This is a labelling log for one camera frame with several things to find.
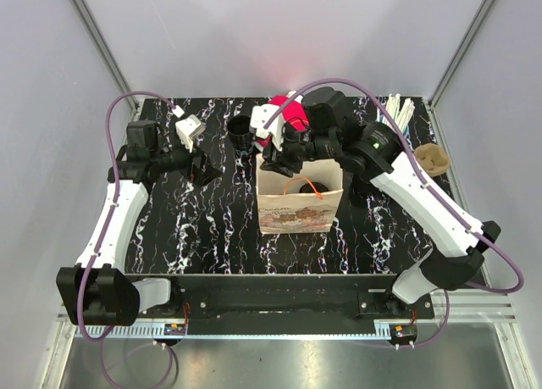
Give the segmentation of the paper takeout bag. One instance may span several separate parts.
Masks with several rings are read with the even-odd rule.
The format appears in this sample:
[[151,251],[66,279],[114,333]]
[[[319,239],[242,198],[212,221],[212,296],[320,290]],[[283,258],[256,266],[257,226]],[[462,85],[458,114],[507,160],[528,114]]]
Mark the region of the paper takeout bag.
[[[329,232],[343,195],[343,170],[333,159],[305,162],[289,178],[260,169],[256,156],[256,196],[259,230],[264,235]],[[320,182],[328,192],[299,193],[306,182]]]

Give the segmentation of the black coffee cup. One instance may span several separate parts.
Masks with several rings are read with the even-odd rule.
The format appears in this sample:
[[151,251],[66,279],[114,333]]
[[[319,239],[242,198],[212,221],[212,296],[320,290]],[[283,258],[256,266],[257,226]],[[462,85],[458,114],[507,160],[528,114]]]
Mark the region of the black coffee cup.
[[234,150],[238,153],[250,154],[253,150],[253,133],[250,127],[250,117],[238,114],[231,117],[226,125],[228,138]]

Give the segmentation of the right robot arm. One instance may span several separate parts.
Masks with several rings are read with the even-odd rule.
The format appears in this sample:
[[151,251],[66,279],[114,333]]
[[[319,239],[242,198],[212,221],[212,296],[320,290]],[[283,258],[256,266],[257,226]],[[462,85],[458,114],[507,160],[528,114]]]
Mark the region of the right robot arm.
[[443,192],[392,125],[360,123],[346,95],[330,86],[256,106],[249,131],[264,172],[292,179],[306,164],[335,161],[354,187],[370,184],[387,194],[429,234],[433,250],[399,273],[384,297],[392,317],[407,316],[437,289],[455,291],[470,282],[501,233],[494,221],[477,220]]

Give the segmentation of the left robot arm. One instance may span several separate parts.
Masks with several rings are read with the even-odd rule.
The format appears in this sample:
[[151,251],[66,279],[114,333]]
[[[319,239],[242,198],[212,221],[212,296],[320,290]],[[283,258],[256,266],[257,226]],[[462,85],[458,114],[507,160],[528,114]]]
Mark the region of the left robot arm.
[[165,147],[157,122],[128,124],[127,142],[108,172],[105,202],[91,239],[75,265],[61,268],[56,277],[73,324],[130,326],[150,308],[166,318],[181,311],[183,297],[174,292],[170,279],[131,281],[124,275],[124,265],[140,212],[162,175],[178,172],[196,187],[221,176],[194,143],[204,129],[195,115],[189,115],[174,126],[176,144]]

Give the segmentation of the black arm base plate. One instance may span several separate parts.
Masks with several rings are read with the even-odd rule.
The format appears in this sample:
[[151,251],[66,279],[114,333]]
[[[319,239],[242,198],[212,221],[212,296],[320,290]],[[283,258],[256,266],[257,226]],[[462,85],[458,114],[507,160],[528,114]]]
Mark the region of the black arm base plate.
[[141,319],[188,317],[188,335],[378,336],[377,320],[434,318],[428,294],[413,305],[390,296],[392,275],[171,275],[170,302]]

